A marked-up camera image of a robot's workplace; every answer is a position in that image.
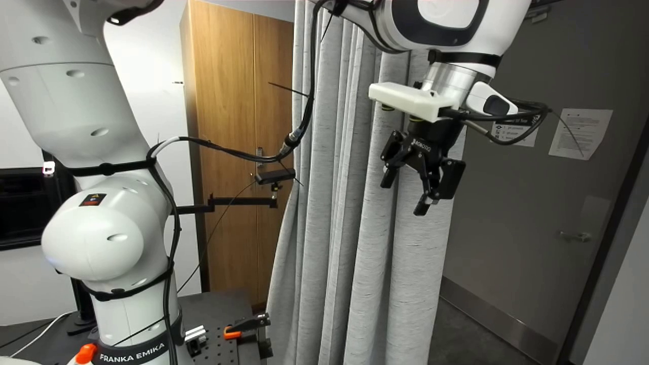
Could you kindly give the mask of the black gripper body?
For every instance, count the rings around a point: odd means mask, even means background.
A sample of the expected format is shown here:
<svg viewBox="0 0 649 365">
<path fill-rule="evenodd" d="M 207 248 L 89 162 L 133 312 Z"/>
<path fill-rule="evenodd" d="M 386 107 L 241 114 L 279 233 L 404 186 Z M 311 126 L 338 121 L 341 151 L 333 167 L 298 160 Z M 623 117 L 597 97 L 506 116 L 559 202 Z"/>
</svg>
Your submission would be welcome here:
<svg viewBox="0 0 649 365">
<path fill-rule="evenodd" d="M 449 156 L 463 126 L 453 120 L 411 121 L 406 130 L 390 133 L 380 158 L 412 165 L 423 181 L 425 195 L 434 200 L 453 198 L 467 163 Z"/>
</svg>

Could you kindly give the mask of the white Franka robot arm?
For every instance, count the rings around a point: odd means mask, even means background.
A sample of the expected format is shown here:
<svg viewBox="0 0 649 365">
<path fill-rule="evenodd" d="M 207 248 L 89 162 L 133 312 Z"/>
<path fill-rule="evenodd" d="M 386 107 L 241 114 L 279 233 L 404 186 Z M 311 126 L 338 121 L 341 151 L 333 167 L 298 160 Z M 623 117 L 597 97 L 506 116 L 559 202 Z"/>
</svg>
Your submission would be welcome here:
<svg viewBox="0 0 649 365">
<path fill-rule="evenodd" d="M 34 144 L 80 191 L 44 230 L 56 269 L 83 282 L 98 319 L 91 365 L 195 365 L 174 294 L 165 226 L 178 206 L 157 148 L 129 105 L 103 29 L 165 0 L 0 0 L 0 78 Z M 381 51 L 427 51 L 420 87 L 380 80 L 369 97 L 414 121 L 383 154 L 383 186 L 411 165 L 423 179 L 417 211 L 457 193 L 464 163 L 449 156 L 464 120 L 520 114 L 490 84 L 531 0 L 306 0 L 359 26 Z"/>
</svg>

